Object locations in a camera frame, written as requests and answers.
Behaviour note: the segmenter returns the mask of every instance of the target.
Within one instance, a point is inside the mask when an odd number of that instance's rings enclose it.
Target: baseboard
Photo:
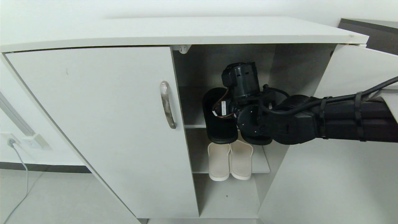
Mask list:
[[[25,164],[29,171],[54,173],[91,173],[86,166]],[[25,170],[21,163],[0,162],[0,169]]]

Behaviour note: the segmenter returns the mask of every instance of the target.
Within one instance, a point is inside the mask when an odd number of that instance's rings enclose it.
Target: label sticker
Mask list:
[[[226,103],[225,103],[225,101],[221,101],[221,115],[222,116],[226,115]]]

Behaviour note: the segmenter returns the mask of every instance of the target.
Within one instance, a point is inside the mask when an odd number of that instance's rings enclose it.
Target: cabinet top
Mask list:
[[[29,4],[2,6],[1,52],[90,46],[354,43],[368,36],[289,17],[115,18]]]

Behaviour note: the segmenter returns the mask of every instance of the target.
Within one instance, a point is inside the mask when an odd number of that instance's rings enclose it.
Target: power cord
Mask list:
[[[381,90],[382,88],[387,87],[387,86],[389,86],[391,84],[394,84],[396,82],[398,82],[398,76],[394,77],[392,79],[389,79],[389,80],[387,80],[385,82],[382,82],[382,83],[380,83],[380,84],[378,84],[378,85],[376,85],[376,86],[374,86],[374,87],[372,87],[370,89],[367,89],[367,90],[363,91],[362,92],[362,96],[367,96],[367,95],[369,95],[369,94],[371,94],[373,92]],[[337,97],[330,97],[330,98],[328,98],[326,100],[326,103],[334,103],[334,102],[340,102],[340,101],[345,101],[345,100],[353,100],[353,99],[355,99],[355,96],[356,96],[356,94],[345,95],[345,96],[337,96]],[[269,114],[295,115],[295,114],[297,114],[297,113],[299,113],[301,111],[304,111],[304,110],[307,110],[307,109],[309,109],[311,107],[320,105],[322,103],[322,101],[323,101],[323,99],[318,99],[318,100],[312,101],[310,103],[306,103],[304,105],[301,105],[299,107],[296,107],[294,109],[287,110],[287,111],[284,111],[284,110],[271,110],[271,109],[269,109],[267,107],[268,105],[264,105],[261,101],[259,101],[259,106],[264,112],[269,113]]]
[[[6,220],[4,221],[3,224],[6,224],[6,223],[7,223],[8,219],[11,217],[11,215],[14,213],[14,211],[18,208],[18,206],[25,200],[25,198],[27,197],[27,195],[28,195],[28,193],[29,193],[29,192],[28,192],[28,189],[29,189],[29,172],[28,172],[28,169],[27,169],[25,163],[22,161],[21,156],[20,156],[20,154],[18,153],[17,149],[14,147],[14,144],[15,144],[15,143],[16,143],[15,140],[12,139],[12,138],[9,138],[8,141],[7,141],[7,145],[14,149],[14,151],[17,153],[18,158],[20,159],[20,161],[21,161],[23,167],[25,167],[25,170],[26,170],[26,194],[25,194],[25,197],[23,197],[23,199],[21,200],[21,202],[19,202],[19,203],[17,204],[17,206],[15,206],[15,208],[10,212],[10,214],[8,215],[8,217],[6,218]]]

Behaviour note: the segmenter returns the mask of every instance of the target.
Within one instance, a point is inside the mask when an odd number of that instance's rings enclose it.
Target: white wall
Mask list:
[[[398,1],[308,1],[308,0],[167,0],[167,1],[5,1],[1,0],[1,13],[12,12],[14,4],[25,4],[38,13],[45,12],[55,25],[62,26],[69,20],[90,18],[129,18],[165,16],[290,16],[325,25],[337,26],[340,18],[363,18],[398,21]],[[12,21],[1,20],[1,23]],[[26,148],[22,157],[27,163],[81,165],[72,149],[64,143],[47,120],[30,102],[24,91],[1,67],[1,92],[12,103],[26,122],[51,146],[46,150]],[[18,138],[22,133],[10,120],[1,119],[1,131],[13,132]],[[4,146],[2,139],[0,161],[18,162],[18,158]]]
[[[16,146],[16,149],[22,160],[25,163],[34,164],[83,165],[72,148],[55,132],[50,123],[30,101],[2,62],[0,69],[0,91],[29,126],[48,143],[44,149],[33,149],[23,144],[21,138],[25,135],[0,110],[0,131],[13,133],[21,141],[21,145]],[[3,137],[0,139],[0,162],[20,162],[14,150],[7,145],[7,139]]]

